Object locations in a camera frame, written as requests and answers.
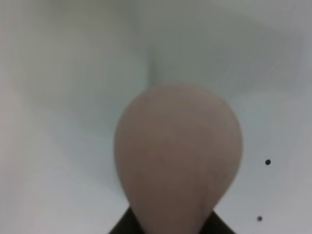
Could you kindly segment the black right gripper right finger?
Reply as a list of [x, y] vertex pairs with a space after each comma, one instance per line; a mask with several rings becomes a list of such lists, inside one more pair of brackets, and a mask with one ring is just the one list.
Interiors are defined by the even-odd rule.
[[199, 234], [235, 234], [235, 232], [228, 227], [215, 211], [212, 211]]

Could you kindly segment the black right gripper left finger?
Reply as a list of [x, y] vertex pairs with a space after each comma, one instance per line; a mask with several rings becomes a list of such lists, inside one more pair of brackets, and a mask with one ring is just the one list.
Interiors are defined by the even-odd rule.
[[144, 234], [133, 210], [128, 208], [109, 234]]

